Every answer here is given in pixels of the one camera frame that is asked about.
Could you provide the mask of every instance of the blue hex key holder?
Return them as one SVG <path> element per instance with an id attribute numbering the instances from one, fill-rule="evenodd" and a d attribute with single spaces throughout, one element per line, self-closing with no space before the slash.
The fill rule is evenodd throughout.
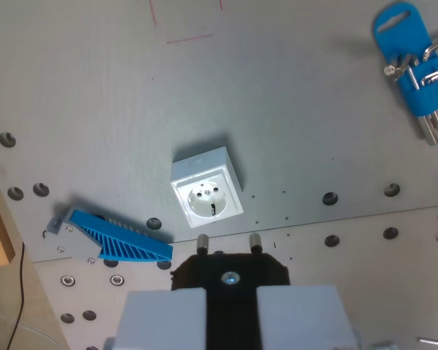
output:
<path id="1" fill-rule="evenodd" d="M 127 224 L 93 215 L 75 207 L 64 218 L 52 218 L 44 231 L 55 234 L 50 244 L 59 253 L 90 264 L 101 259 L 118 261 L 170 261 L 173 247 Z"/>
<path id="2" fill-rule="evenodd" d="M 416 7 L 401 2 L 384 9 L 374 21 L 374 38 L 430 145 L 438 143 L 438 39 L 432 43 Z"/>

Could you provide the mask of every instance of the metal rod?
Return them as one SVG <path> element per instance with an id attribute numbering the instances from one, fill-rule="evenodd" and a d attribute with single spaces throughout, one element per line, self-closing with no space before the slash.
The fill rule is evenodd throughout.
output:
<path id="1" fill-rule="evenodd" d="M 407 73 L 409 74 L 410 81 L 414 85 L 416 90 L 420 90 L 420 86 L 418 86 L 417 79 L 415 78 L 414 72 L 412 71 L 412 67 L 407 67 Z M 418 123 L 420 124 L 420 128 L 423 131 L 423 135 L 425 136 L 425 140 L 430 146 L 438 143 L 438 135 L 435 132 L 433 125 L 431 124 L 430 116 L 426 115 L 423 117 L 417 117 Z"/>
<path id="2" fill-rule="evenodd" d="M 433 44 L 425 50 L 423 53 L 423 62 L 426 62 L 430 58 L 430 55 L 436 50 L 438 50 L 438 40 L 435 40 Z"/>
<path id="3" fill-rule="evenodd" d="M 420 341 L 421 343 L 427 343 L 427 344 L 438 345 L 438 341 L 436 341 L 436 340 L 434 340 L 434 339 L 418 338 L 418 341 Z"/>

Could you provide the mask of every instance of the blue grid part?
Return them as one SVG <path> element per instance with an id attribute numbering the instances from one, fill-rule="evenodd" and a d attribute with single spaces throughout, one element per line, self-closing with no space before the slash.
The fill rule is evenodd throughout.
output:
<path id="1" fill-rule="evenodd" d="M 84 211 L 73 211 L 71 223 L 102 245 L 101 259 L 119 261 L 168 261 L 172 246 L 114 225 Z"/>

